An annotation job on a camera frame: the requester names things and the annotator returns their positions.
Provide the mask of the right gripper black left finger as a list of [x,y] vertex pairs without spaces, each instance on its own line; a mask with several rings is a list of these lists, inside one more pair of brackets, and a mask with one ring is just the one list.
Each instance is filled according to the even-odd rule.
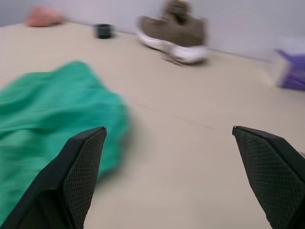
[[1,228],[82,229],[106,136],[105,127],[96,127],[71,137],[38,173]]

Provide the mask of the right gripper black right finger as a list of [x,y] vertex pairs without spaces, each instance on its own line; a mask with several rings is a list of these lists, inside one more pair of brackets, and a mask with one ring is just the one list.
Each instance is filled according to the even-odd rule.
[[250,187],[273,229],[305,227],[305,159],[284,138],[234,126]]

